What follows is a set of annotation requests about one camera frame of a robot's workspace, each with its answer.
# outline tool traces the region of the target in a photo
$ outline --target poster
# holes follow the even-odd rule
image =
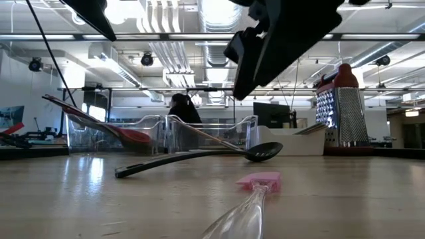
[[[21,123],[24,116],[24,106],[2,107],[0,108],[0,129]]]

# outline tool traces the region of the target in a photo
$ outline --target clear plastic container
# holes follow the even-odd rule
[[[68,147],[70,153],[99,153],[99,152],[124,152],[121,141],[109,134],[92,127],[81,126],[79,118],[72,116],[74,121],[66,115],[66,125],[68,130]],[[135,123],[108,123],[116,127],[133,129],[150,136],[151,143],[142,151],[140,155],[156,155],[164,150],[165,118],[163,116],[149,115],[143,117]]]
[[[225,149],[221,144],[207,139],[175,122],[177,116],[167,116],[166,146],[169,153],[196,149]],[[241,149],[254,147],[252,138],[256,137],[258,116],[248,116],[239,123],[185,123],[211,136],[217,137]]]

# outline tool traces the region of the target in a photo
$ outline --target window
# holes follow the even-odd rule
[[[83,103],[83,104],[82,104],[82,106],[81,106],[81,110],[82,110],[84,113],[87,113],[87,104],[86,104],[86,103]]]
[[[95,117],[97,120],[101,121],[101,122],[105,122],[105,117],[106,117],[106,110],[96,107],[96,106],[90,106],[88,114],[90,116]]]
[[[105,109],[102,109],[96,106],[88,106],[86,103],[83,103],[81,106],[81,110],[84,113],[88,114],[89,116],[92,116],[101,122],[105,122],[105,117],[106,117]]]

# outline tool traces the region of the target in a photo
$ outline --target table surface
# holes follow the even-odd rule
[[[266,239],[421,238],[425,164],[378,157],[191,159],[115,179],[120,155],[0,161],[1,238],[199,238],[249,193],[234,182],[282,173]]]

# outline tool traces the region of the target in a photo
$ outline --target computer monitor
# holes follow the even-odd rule
[[[291,122],[291,108],[278,104],[265,104],[254,102],[254,115],[258,116],[258,125],[269,129],[282,129],[284,123]]]

